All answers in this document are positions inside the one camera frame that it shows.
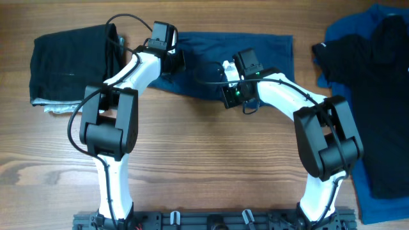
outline blue fabric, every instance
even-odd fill
[[[159,77],[149,86],[173,93],[205,100],[220,100],[220,86],[197,83],[193,78],[195,67],[207,61],[233,61],[233,54],[253,48],[263,68],[276,67],[294,81],[293,37],[272,34],[179,32],[178,49],[185,55],[186,71]],[[197,77],[207,82],[227,81],[217,72],[217,65],[201,68]]]
[[[401,15],[405,22],[409,22],[408,9],[392,8],[375,4],[364,13],[345,17],[331,25],[325,35],[325,41],[338,40],[345,35],[351,34],[358,34],[370,39],[375,27],[390,14]],[[331,87],[332,94],[344,96],[351,109],[353,109],[351,91],[348,87],[336,82],[327,82],[323,75],[318,79],[318,85],[324,88]],[[409,218],[409,197],[399,199],[373,198],[370,189],[371,182],[362,161],[357,162],[352,170],[352,176],[359,199],[361,218],[364,224]]]

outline black cloth pile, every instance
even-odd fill
[[[347,35],[313,52],[328,81],[345,84],[364,144],[374,197],[409,196],[409,36],[398,15],[384,19],[370,40]]]
[[[118,42],[114,24],[107,32]],[[122,50],[107,41],[105,25],[43,35],[34,44],[29,84],[33,106],[78,103],[88,84],[103,82],[123,67]]]

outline blue towel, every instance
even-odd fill
[[[375,4],[368,11],[345,17],[331,25],[325,35],[325,41],[338,40],[345,35],[358,34],[370,39],[375,27],[389,15],[401,15],[405,22],[409,22],[409,10]],[[333,95],[344,96],[350,107],[351,91],[348,87],[327,82],[323,75],[318,79],[318,85],[332,88]],[[359,199],[361,218],[364,224],[374,224],[388,220],[409,218],[409,197],[399,199],[374,199],[370,190],[370,180],[362,161],[357,162],[352,170],[352,177]]]
[[[193,96],[205,100],[220,100],[220,86],[203,85],[193,78],[194,69],[200,63],[218,61],[220,64],[242,50],[253,48],[264,69],[276,67],[285,76],[294,81],[293,37],[271,34],[246,33],[202,33],[180,32],[178,49],[185,55],[186,71],[172,76],[159,77],[149,86],[181,95]],[[217,65],[201,68],[197,77],[202,81],[227,81],[220,76]]]

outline robotic hand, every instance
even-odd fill
[[[225,85],[222,92],[226,108],[240,104],[245,108],[248,101],[257,100],[258,104],[262,101],[278,108],[294,121],[300,159],[309,173],[305,194],[296,211],[285,213],[286,218],[282,211],[258,213],[256,219],[250,210],[216,215],[134,212],[127,165],[137,139],[137,98],[157,77],[184,69],[183,53],[175,49],[177,38],[174,26],[155,22],[148,46],[138,47],[131,62],[115,77],[106,80],[110,87],[86,88],[80,140],[88,148],[88,152],[82,152],[94,158],[98,169],[101,204],[96,213],[74,215],[73,229],[141,230],[143,226],[145,230],[159,230],[180,229],[181,225],[185,230],[206,226],[207,229],[228,229],[238,221],[250,230],[343,227],[342,213],[334,208],[334,202],[340,182],[363,155],[348,104],[338,96],[326,98],[309,92],[275,68],[264,70],[251,49],[234,55],[234,63],[226,61],[222,65],[229,82],[217,84]],[[103,117],[98,112],[115,107],[116,119]],[[322,126],[325,125],[330,127],[331,134],[324,135]]]

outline wooden floor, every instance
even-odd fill
[[[149,24],[179,31],[294,35],[295,79],[316,93],[311,45],[341,17],[374,1],[139,1],[54,3],[0,0],[0,229],[70,229],[72,215],[98,208],[99,187],[89,157],[71,147],[68,116],[29,103],[33,40],[68,29],[105,24],[133,13]],[[409,7],[408,1],[385,3]],[[114,21],[129,47],[150,36],[138,21]],[[79,118],[73,126],[78,137]],[[252,116],[208,102],[148,89],[139,99],[139,136],[129,163],[136,210],[294,208],[307,173],[300,163],[291,120],[264,107]],[[351,180],[336,204],[357,208]],[[409,220],[359,229],[408,229]]]

